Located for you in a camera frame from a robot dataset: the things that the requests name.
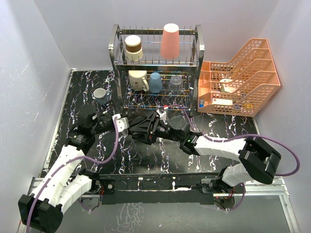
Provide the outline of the black mug white inside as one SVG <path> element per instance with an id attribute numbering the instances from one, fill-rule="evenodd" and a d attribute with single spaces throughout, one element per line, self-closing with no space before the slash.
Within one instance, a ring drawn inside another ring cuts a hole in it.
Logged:
<path id="1" fill-rule="evenodd" d="M 153 135 L 155 120 L 152 117 L 136 116 L 129 120 L 129 134 L 133 140 L 151 145 L 156 141 Z"/>

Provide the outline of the light blue plastic cup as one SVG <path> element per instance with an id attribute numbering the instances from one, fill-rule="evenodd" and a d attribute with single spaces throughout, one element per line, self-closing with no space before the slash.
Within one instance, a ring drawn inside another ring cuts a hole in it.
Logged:
<path id="1" fill-rule="evenodd" d="M 162 90 L 161 76 L 157 72 L 153 72 L 149 79 L 149 90 L 152 93 L 159 93 Z"/>

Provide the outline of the grey-blue mug with handle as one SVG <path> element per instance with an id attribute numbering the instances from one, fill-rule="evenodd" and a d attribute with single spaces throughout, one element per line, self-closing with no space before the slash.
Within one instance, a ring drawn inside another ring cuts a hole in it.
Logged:
<path id="1" fill-rule="evenodd" d="M 110 90 L 105 90 L 103 88 L 97 88 L 94 92 L 94 98 L 100 105 L 106 105 L 108 99 L 111 97 L 112 92 Z"/>

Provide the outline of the cream ceramic mug green inside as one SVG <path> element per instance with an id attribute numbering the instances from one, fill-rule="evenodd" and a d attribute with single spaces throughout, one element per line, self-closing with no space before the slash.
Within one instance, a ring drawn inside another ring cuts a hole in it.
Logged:
<path id="1" fill-rule="evenodd" d="M 147 71 L 146 70 L 130 70 L 129 82 L 130 86 L 135 91 L 149 91 L 149 85 L 147 82 Z"/>

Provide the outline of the tall pink plastic cup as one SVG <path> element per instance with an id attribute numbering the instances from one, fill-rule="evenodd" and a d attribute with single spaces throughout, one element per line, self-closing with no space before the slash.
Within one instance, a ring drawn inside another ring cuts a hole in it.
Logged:
<path id="1" fill-rule="evenodd" d="M 160 55 L 167 59 L 176 59 L 179 56 L 179 26 L 168 23 L 163 28 Z"/>

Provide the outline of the clear glass cup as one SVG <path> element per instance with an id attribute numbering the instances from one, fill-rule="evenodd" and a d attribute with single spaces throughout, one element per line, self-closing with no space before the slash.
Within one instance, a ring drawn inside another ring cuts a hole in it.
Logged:
<path id="1" fill-rule="evenodd" d="M 171 76 L 168 89 L 172 94 L 179 95 L 183 90 L 183 80 L 181 76 Z"/>

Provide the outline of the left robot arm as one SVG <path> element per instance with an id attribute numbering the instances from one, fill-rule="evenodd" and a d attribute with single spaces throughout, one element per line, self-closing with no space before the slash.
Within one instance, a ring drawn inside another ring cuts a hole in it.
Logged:
<path id="1" fill-rule="evenodd" d="M 94 111 L 82 111 L 83 117 L 74 124 L 57 160 L 42 182 L 18 201 L 21 222 L 25 232 L 31 228 L 45 233 L 54 233 L 59 228 L 64 213 L 85 192 L 94 194 L 100 189 L 100 181 L 90 175 L 77 175 L 68 183 L 70 176 L 82 160 L 105 165 L 116 154 L 119 142 L 118 121 L 120 114 L 108 116 Z M 99 161 L 87 156 L 95 143 L 95 136 L 106 131 L 115 131 L 113 150 L 108 158 Z"/>

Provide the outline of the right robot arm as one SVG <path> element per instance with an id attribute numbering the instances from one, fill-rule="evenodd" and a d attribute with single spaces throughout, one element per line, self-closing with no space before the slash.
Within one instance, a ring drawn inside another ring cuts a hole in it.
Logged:
<path id="1" fill-rule="evenodd" d="M 193 132 L 181 116 L 169 124 L 155 116 L 149 138 L 177 141 L 180 149 L 189 155 L 214 155 L 237 161 L 234 166 L 222 168 L 216 179 L 203 184 L 205 190 L 229 192 L 238 184 L 257 181 L 272 184 L 281 155 L 260 137 L 240 139 L 208 138 L 202 132 Z"/>

